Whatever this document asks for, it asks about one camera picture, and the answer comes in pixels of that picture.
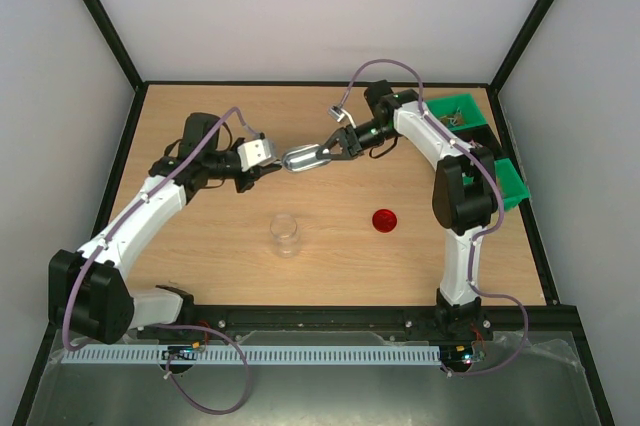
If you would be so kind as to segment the silver metal scoop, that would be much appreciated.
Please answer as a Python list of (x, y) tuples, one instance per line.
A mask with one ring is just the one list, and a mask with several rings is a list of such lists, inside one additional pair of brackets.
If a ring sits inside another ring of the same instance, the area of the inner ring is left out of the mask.
[(301, 173), (329, 164), (331, 162), (330, 159), (321, 159), (317, 157), (319, 150), (319, 144), (297, 146), (283, 154), (281, 158), (281, 165), (283, 169), (288, 172)]

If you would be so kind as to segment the green bin with lollipops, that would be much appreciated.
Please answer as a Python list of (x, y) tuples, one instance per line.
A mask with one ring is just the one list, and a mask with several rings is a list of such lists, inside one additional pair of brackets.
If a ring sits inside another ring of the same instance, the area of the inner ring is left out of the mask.
[(469, 93), (428, 99), (426, 105), (452, 132), (487, 125), (484, 114)]

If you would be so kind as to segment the black bin with swirl lollipops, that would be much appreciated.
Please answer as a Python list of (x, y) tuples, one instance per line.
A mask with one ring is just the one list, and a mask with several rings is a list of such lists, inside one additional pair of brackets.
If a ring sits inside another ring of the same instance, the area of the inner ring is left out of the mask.
[(488, 124), (462, 128), (455, 130), (453, 134), (457, 137), (457, 142), (469, 144), (470, 149), (478, 146), (490, 150), (495, 161), (507, 157), (500, 141)]

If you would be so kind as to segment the green bin with gummy candies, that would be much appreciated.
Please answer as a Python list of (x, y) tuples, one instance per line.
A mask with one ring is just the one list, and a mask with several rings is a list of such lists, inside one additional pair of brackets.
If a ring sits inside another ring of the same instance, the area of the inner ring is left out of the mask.
[(495, 162), (495, 172), (505, 211), (514, 209), (522, 201), (530, 198), (529, 189), (510, 159), (497, 160)]

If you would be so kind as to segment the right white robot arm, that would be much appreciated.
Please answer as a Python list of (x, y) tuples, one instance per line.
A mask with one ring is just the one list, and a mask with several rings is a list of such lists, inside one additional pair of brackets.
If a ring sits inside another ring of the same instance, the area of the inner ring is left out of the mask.
[(387, 140), (408, 140), (433, 167), (433, 214), (446, 233), (443, 278), (436, 291), (434, 322), (440, 334), (455, 338), (481, 320), (478, 269), (483, 238), (504, 218), (495, 159), (448, 130), (414, 90), (395, 92), (386, 80), (369, 84), (364, 98), (372, 119), (337, 129), (316, 158), (347, 161)]

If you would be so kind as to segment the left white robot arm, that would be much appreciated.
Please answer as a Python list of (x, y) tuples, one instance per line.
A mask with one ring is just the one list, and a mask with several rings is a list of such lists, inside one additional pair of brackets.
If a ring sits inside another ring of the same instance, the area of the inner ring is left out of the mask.
[(193, 302), (188, 293), (170, 286), (132, 292), (126, 280), (155, 235), (210, 181), (231, 181), (244, 193), (280, 170), (275, 145), (262, 132), (219, 149), (220, 129), (240, 114), (236, 107), (221, 117), (191, 114), (129, 204), (78, 250), (59, 250), (51, 258), (48, 316), (67, 350), (91, 340), (113, 344), (131, 329), (172, 325), (188, 313)]

